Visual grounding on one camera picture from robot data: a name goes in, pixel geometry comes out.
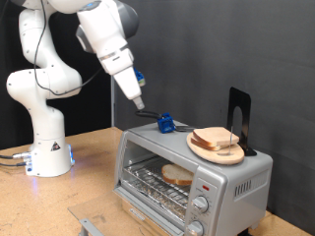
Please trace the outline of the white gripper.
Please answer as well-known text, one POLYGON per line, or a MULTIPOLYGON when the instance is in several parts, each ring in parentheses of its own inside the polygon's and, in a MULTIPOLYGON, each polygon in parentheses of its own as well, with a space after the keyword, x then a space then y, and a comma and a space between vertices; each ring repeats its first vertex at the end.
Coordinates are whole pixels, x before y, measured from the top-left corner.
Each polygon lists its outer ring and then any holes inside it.
POLYGON ((129 48, 113 56, 100 59, 105 72, 112 76, 129 100, 133 100, 138 110, 145 108, 142 92, 133 68, 133 55, 129 48))

